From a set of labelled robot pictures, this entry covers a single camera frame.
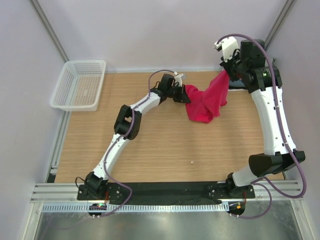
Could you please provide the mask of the red t-shirt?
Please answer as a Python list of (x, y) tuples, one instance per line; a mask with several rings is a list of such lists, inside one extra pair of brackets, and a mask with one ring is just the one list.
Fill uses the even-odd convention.
[(229, 76), (223, 70), (204, 91), (191, 84), (187, 84), (185, 88), (191, 101), (185, 105), (189, 120), (208, 124), (220, 116), (220, 108), (227, 104)]

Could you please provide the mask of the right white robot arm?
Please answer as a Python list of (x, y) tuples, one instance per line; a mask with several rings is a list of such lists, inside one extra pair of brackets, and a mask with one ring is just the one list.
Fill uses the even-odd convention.
[(291, 137), (282, 102), (282, 80), (276, 67), (266, 65), (265, 43), (261, 39), (237, 42), (229, 36), (215, 42), (222, 52), (220, 66), (231, 81), (241, 80), (256, 106), (263, 134), (263, 153), (250, 155), (248, 165), (230, 173), (225, 192), (237, 198), (249, 185), (269, 175), (283, 173), (302, 163), (305, 153), (297, 150)]

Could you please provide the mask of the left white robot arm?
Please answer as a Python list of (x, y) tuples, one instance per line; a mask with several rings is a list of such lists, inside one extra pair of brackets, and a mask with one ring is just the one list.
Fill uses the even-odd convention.
[(114, 134), (110, 145), (96, 167), (77, 186), (78, 200), (103, 200), (108, 193), (108, 182), (115, 181), (111, 172), (125, 147), (140, 131), (143, 115), (159, 106), (168, 98), (176, 103), (189, 104), (183, 80), (184, 73), (158, 70), (148, 79), (148, 93), (138, 102), (121, 106), (114, 123)]

